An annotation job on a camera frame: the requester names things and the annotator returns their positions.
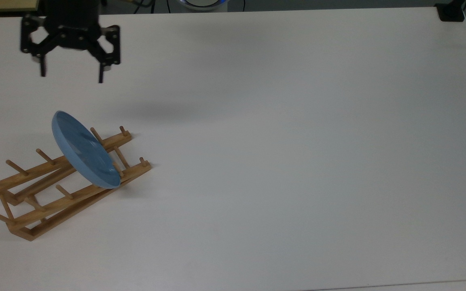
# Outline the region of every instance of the plate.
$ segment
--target plate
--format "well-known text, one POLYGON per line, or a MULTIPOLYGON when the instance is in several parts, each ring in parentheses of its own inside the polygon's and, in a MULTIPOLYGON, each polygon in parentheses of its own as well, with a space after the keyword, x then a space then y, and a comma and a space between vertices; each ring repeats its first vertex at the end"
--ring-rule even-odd
POLYGON ((66 159, 89 182, 107 189, 120 186, 120 174, 111 157, 82 123, 66 112, 57 111, 51 129, 66 159))

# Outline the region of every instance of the white table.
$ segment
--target white table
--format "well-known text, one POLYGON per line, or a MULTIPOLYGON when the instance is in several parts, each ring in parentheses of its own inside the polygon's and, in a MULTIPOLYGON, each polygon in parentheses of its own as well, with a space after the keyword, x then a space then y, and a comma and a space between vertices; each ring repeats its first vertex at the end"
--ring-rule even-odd
POLYGON ((0 221, 0 290, 466 280, 466 22, 435 8, 105 16, 123 62, 98 84, 89 53, 60 48, 39 77, 19 21, 0 19, 0 179, 8 158, 60 155, 57 110, 104 137, 124 125, 125 156, 154 169, 33 242, 0 221))

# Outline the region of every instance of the floor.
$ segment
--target floor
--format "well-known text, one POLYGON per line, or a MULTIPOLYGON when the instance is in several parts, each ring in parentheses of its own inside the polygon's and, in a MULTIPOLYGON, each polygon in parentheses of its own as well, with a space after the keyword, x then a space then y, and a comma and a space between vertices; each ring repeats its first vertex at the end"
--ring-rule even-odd
MULTIPOLYGON (((181 13, 178 0, 157 0, 154 13, 181 13)), ((309 9, 348 9, 348 8, 384 8, 384 7, 432 7, 437 2, 447 0, 246 0, 246 11, 288 11, 309 9)), ((228 10, 242 11, 244 0, 230 0, 228 10)), ((108 5, 102 7, 102 14, 131 14, 136 7, 122 0, 108 0, 108 5)), ((140 8, 137 13, 150 13, 150 8, 140 8)))

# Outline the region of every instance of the cable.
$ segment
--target cable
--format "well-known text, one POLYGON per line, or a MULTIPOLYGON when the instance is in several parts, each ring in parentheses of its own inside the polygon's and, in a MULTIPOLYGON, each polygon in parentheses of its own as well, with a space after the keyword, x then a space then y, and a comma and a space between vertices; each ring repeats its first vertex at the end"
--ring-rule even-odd
POLYGON ((155 0, 150 0, 150 2, 148 2, 148 4, 143 4, 143 1, 144 0, 141 0, 141 2, 138 2, 136 0, 120 0, 122 2, 127 2, 127 3, 132 3, 134 5, 137 6, 136 10, 134 11, 134 14, 136 14, 139 10, 140 7, 150 7, 154 4, 155 0))
POLYGON ((138 12, 138 10, 139 10, 139 7, 140 7, 140 6, 138 6, 138 7, 136 8, 136 10, 134 11, 134 13, 133 13, 133 14, 136 14, 136 13, 138 12))

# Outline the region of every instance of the robotic arm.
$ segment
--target robotic arm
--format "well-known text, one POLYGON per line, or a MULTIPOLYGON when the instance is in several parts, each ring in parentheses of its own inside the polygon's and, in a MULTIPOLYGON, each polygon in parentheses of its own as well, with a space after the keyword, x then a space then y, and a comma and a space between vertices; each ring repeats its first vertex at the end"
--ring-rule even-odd
POLYGON ((101 28, 98 24, 99 0, 46 0, 46 18, 26 15, 21 20, 21 51, 32 54, 40 63, 41 76, 46 76, 46 54, 57 46, 88 50, 100 64, 98 82, 104 71, 120 64, 120 26, 101 28), (32 33, 43 26, 48 36, 36 44, 32 33), (105 36, 113 51, 106 52, 98 42, 105 36))

